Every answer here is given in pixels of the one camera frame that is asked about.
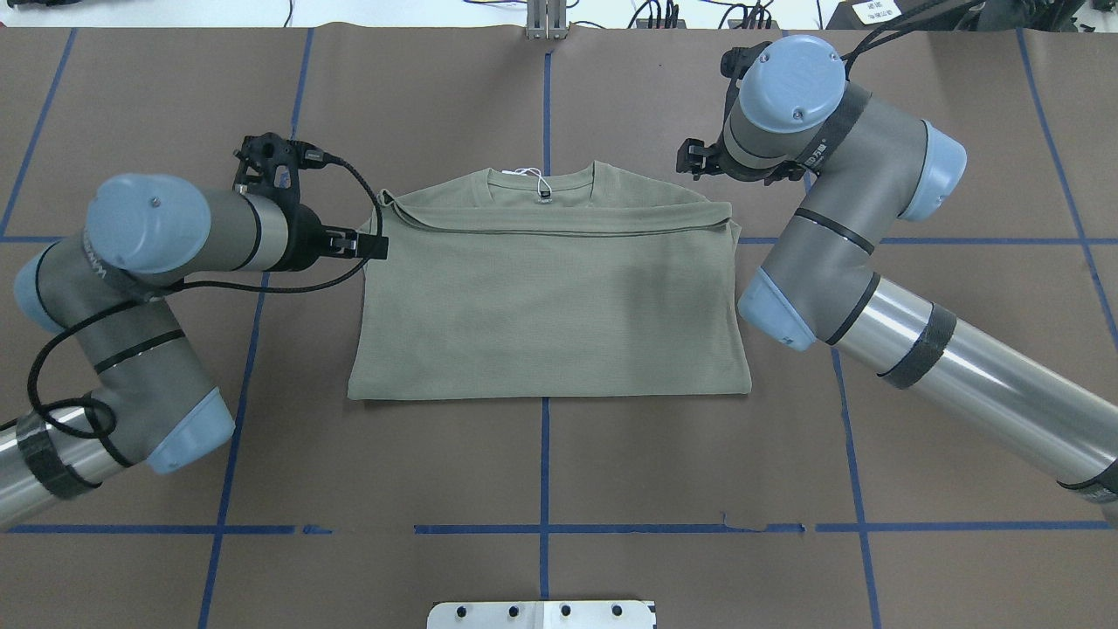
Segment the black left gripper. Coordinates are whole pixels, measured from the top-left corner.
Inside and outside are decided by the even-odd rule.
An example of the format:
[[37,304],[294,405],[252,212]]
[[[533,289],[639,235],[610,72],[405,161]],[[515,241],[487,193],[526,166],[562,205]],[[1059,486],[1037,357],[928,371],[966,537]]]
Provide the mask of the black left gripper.
[[389,239],[383,235],[325,227],[311,208],[294,206],[286,215],[287,246],[284,251],[284,271],[303,271],[323,255],[337,259],[388,258]]

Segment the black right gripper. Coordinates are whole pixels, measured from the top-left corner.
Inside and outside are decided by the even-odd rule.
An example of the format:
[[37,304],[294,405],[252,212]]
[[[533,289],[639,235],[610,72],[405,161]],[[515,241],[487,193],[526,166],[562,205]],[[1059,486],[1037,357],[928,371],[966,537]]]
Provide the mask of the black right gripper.
[[723,156],[721,141],[707,144],[700,139],[686,139],[676,151],[675,171],[690,177],[726,175]]

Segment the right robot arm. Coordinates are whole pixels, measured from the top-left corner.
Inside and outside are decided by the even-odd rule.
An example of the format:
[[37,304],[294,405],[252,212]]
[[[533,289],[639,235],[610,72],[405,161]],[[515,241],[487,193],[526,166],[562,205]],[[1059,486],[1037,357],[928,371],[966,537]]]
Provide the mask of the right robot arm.
[[942,304],[884,279],[871,257],[898,220],[935,215],[961,182],[961,143],[849,79],[822,38],[723,53],[719,139],[688,139],[694,178],[814,175],[738,309],[787,347],[825,342],[1051,475],[1115,525],[1115,404],[991,337]]

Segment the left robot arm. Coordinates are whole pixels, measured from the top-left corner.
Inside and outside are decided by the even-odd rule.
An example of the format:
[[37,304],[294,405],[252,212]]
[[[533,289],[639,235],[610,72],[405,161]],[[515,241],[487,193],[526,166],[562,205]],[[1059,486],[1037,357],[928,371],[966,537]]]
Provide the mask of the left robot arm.
[[49,245],[13,283],[53,335],[3,428],[3,528],[100,488],[136,463],[174,473],[231,438],[235,421],[167,299],[201,271],[300,271],[322,256],[386,259],[381,228],[320,222],[292,197],[180,177],[100,185],[80,232]]

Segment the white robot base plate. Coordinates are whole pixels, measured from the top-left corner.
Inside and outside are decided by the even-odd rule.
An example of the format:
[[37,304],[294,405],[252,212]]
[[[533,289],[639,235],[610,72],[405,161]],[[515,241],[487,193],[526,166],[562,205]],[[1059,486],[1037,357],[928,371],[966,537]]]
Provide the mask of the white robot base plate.
[[653,601],[523,600],[442,602],[432,607],[427,628],[656,628]]

